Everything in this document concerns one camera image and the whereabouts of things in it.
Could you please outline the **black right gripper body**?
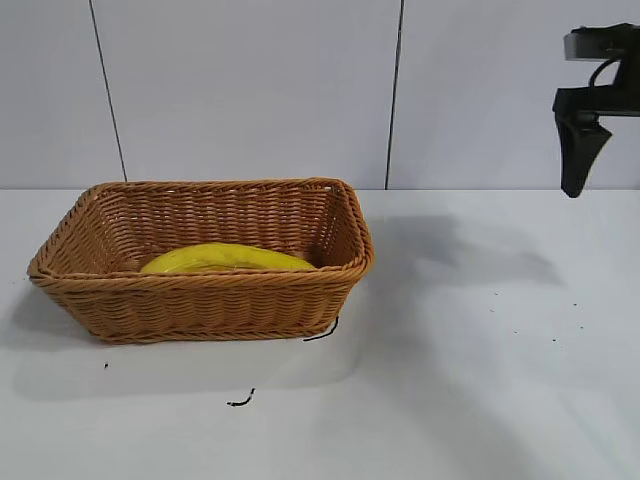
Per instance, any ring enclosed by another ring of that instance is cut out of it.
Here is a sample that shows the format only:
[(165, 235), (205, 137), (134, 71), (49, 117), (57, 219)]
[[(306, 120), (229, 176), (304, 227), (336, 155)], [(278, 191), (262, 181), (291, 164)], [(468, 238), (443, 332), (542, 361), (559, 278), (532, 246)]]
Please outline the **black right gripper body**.
[(576, 113), (638, 117), (639, 64), (621, 61), (611, 84), (558, 89), (552, 110), (561, 117)]

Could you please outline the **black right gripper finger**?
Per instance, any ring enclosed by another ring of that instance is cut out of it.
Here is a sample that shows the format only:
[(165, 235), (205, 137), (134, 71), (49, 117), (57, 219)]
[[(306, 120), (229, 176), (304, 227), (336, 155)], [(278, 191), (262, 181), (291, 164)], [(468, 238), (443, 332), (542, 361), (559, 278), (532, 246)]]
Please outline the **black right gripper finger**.
[(612, 133), (600, 124), (597, 114), (556, 114), (555, 122), (561, 148), (561, 190), (577, 198)]

